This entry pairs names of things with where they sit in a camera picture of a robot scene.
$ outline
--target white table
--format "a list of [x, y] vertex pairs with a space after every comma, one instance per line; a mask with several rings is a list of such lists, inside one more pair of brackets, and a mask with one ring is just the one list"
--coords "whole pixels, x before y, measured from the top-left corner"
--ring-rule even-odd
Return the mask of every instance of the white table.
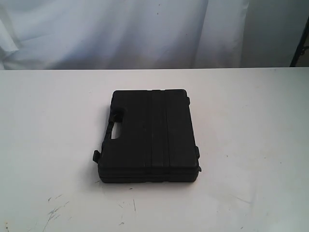
[[[168, 88], [191, 99], [196, 182], [101, 183], [113, 91]], [[309, 68], [0, 72], [0, 231], [307, 232], [308, 165]]]

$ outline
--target table surface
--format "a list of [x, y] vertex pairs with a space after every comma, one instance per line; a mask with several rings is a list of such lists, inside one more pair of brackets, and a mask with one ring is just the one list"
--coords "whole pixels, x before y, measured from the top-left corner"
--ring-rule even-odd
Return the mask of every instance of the table surface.
[[[103, 184], [116, 89], [184, 88], [196, 182]], [[309, 68], [0, 71], [0, 231], [308, 231]]]

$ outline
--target black plastic case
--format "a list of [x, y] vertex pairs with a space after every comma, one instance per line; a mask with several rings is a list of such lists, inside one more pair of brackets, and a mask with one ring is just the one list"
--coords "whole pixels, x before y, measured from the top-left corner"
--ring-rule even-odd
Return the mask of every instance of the black plastic case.
[[[102, 154], [93, 155], [101, 180], [195, 181], [201, 168], [189, 104], [183, 89], [115, 91]], [[122, 130], [112, 139], [115, 122], [122, 122]]]

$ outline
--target white backdrop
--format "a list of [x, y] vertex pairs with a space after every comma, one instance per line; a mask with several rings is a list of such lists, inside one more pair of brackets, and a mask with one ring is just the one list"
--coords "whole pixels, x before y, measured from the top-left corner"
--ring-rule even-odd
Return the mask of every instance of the white backdrop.
[[308, 14], [307, 0], [0, 0], [0, 69], [288, 66]]

